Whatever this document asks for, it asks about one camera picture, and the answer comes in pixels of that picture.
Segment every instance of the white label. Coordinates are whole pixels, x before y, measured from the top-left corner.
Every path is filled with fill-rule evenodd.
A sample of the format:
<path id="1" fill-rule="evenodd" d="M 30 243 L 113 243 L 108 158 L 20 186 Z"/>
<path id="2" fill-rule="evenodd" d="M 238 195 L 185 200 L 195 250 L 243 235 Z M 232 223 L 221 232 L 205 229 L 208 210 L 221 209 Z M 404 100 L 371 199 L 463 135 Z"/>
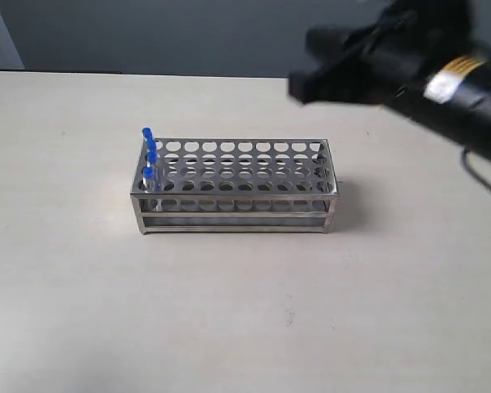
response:
<path id="1" fill-rule="evenodd" d="M 464 78 L 451 71 L 440 71 L 429 82 L 424 97 L 439 104 L 450 101 L 462 84 Z"/>

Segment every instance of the metal rack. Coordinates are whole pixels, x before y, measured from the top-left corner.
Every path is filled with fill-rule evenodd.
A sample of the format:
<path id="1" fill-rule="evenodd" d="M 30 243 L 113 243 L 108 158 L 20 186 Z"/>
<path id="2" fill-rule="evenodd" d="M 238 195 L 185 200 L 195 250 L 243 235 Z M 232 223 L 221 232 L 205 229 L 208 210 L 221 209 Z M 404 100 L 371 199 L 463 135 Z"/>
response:
<path id="1" fill-rule="evenodd" d="M 156 139 L 160 187 L 138 160 L 131 200 L 142 233 L 329 233 L 340 196 L 326 140 Z"/>

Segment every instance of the test tube rack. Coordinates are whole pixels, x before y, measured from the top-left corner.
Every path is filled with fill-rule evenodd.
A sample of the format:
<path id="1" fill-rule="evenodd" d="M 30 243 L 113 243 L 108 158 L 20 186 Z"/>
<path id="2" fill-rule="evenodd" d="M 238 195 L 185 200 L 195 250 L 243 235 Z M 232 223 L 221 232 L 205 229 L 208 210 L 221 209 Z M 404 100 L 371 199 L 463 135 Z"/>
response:
<path id="1" fill-rule="evenodd" d="M 146 190 L 146 144 L 131 200 L 141 233 L 329 233 L 340 196 L 327 140 L 157 138 L 160 185 Z"/>

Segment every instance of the blue test tube cap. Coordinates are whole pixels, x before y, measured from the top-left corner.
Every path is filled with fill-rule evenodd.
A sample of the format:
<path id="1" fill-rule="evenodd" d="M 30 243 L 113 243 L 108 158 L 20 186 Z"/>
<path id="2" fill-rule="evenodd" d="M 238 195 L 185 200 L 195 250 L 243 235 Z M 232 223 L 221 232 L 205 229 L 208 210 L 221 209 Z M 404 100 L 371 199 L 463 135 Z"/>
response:
<path id="1" fill-rule="evenodd" d="M 156 164 L 156 161 L 158 160 L 158 154 L 156 154 L 156 151 L 149 151 L 147 153 L 147 162 L 150 164 Z"/>
<path id="2" fill-rule="evenodd" d="M 153 133 L 149 127 L 142 129 L 142 134 L 145 139 L 153 139 Z"/>
<path id="3" fill-rule="evenodd" d="M 147 149 L 149 151 L 156 151 L 155 139 L 147 139 Z"/>
<path id="4" fill-rule="evenodd" d="M 144 168 L 143 175 L 144 178 L 153 178 L 155 176 L 155 171 L 151 167 L 147 166 Z"/>

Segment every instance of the table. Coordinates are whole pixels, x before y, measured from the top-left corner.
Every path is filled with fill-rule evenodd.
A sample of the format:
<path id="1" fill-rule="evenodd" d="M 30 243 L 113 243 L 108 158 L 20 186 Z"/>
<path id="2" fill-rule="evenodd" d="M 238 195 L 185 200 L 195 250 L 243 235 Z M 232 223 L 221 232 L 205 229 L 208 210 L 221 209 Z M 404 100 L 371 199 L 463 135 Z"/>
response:
<path id="1" fill-rule="evenodd" d="M 141 235 L 146 125 L 329 139 L 335 232 Z M 0 73 L 0 393 L 491 391 L 491 196 L 459 152 L 282 79 Z"/>

